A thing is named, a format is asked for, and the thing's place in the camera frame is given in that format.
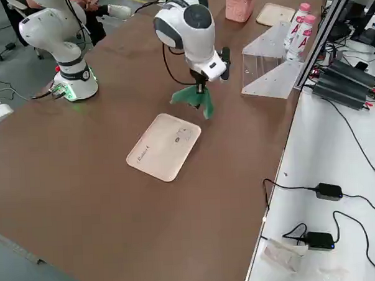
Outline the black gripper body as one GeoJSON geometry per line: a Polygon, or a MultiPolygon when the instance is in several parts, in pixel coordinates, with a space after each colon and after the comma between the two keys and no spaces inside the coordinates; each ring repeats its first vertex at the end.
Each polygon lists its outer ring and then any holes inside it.
{"type": "Polygon", "coordinates": [[[205,86],[206,82],[208,81],[208,77],[206,77],[203,73],[199,73],[195,70],[190,69],[190,75],[195,79],[196,85],[205,86]]]}

